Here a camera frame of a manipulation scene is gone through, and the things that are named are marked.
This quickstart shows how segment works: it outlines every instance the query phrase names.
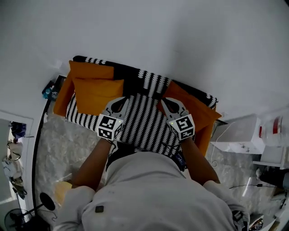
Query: marble floor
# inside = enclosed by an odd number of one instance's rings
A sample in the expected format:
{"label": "marble floor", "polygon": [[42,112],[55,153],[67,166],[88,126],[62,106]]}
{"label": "marble floor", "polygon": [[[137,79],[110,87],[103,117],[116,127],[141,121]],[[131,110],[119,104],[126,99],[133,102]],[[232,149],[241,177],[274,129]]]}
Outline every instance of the marble floor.
{"label": "marble floor", "polygon": [[[96,133],[79,125],[69,123],[65,118],[52,113],[53,103],[48,110],[47,122],[43,124],[39,140],[36,168],[35,168],[35,196],[37,205],[40,204],[39,194],[47,193],[54,199],[54,185],[61,180],[68,180],[81,166],[86,157],[95,147],[99,138]],[[210,145],[206,154],[211,159],[213,146]],[[256,165],[252,164],[255,155],[221,152],[214,149],[213,160],[217,161],[214,168],[220,181],[227,187],[258,184],[256,179]],[[272,201],[274,188],[246,186],[231,189],[250,213],[263,213],[272,216],[280,205],[280,201]],[[59,205],[55,202],[57,216]],[[53,227],[53,213],[39,211],[39,214]]]}

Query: person's right arm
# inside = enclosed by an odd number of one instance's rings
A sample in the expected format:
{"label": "person's right arm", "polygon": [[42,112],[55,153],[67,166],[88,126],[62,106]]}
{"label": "person's right arm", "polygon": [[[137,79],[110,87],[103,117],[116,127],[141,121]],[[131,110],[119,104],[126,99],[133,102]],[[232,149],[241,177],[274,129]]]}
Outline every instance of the person's right arm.
{"label": "person's right arm", "polygon": [[217,173],[205,159],[191,138],[185,139],[181,144],[182,153],[192,180],[204,185],[209,180],[220,183]]}

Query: gray shirt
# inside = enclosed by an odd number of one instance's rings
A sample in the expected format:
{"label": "gray shirt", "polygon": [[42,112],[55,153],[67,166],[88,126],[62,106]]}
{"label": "gray shirt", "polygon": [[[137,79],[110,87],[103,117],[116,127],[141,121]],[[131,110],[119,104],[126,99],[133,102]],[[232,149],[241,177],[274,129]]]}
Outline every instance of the gray shirt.
{"label": "gray shirt", "polygon": [[246,222],[249,214],[228,188],[213,181],[201,186],[170,158],[138,152],[114,161],[97,193],[71,189],[54,230],[245,231]]}

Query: white cable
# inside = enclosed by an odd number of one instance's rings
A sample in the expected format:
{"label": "white cable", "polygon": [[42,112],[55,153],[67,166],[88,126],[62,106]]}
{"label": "white cable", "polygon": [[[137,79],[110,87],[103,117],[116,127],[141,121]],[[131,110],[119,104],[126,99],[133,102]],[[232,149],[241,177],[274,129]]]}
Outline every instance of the white cable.
{"label": "white cable", "polygon": [[[233,123],[229,124],[229,126],[226,128],[226,130],[216,139],[215,143],[218,142],[218,139],[229,129],[229,127],[231,127],[231,125],[232,125]],[[216,146],[214,145],[213,151],[212,151],[212,155],[211,155],[211,166],[212,166],[213,168],[216,168],[216,166],[218,165],[218,162],[217,162],[217,161],[213,161],[213,154],[214,154],[215,147],[216,147]]]}

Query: plastic water bottle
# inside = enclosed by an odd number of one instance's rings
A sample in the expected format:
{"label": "plastic water bottle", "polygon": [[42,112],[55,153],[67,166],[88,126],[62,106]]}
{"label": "plastic water bottle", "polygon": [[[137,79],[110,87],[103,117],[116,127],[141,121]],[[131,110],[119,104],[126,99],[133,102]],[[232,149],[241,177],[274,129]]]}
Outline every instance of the plastic water bottle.
{"label": "plastic water bottle", "polygon": [[289,146],[289,114],[266,121],[260,126],[259,136],[267,146]]}

